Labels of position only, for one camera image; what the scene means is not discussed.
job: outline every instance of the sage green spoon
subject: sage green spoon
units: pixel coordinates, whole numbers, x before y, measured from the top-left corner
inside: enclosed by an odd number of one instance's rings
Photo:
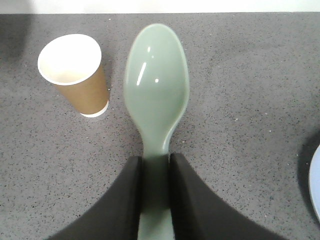
[[[189,99],[186,57],[177,35],[152,24],[136,37],[128,57],[124,101],[143,141],[139,240],[172,240],[168,151]]]

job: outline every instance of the spoon handle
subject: spoon handle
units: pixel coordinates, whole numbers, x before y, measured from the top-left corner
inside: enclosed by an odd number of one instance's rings
[[[174,239],[169,206],[168,157],[165,154],[144,158],[138,240]]]

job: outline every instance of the paper cup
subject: paper cup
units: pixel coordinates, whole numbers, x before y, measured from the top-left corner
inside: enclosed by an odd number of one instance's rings
[[[94,118],[108,107],[109,91],[101,49],[90,36],[70,34],[49,42],[40,52],[40,74],[83,116]]]

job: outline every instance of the black object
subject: black object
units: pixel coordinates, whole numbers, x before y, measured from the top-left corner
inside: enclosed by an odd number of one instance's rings
[[[142,158],[130,157],[101,199],[48,240],[136,240],[141,182]]]
[[[180,153],[170,155],[169,196],[176,240],[285,240],[226,204]]]
[[[136,240],[142,175],[142,158],[130,157],[101,199],[48,240]],[[176,240],[285,240],[219,198],[181,153],[170,155],[169,197]]]

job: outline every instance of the countertop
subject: countertop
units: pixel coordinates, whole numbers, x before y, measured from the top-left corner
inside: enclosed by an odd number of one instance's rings
[[[133,40],[152,23],[185,50],[190,98],[170,142],[226,203],[288,240],[320,239],[308,191],[320,144],[320,13],[0,15],[0,239],[45,239],[143,151],[123,98]],[[97,40],[107,111],[77,113],[37,69],[65,34]]]

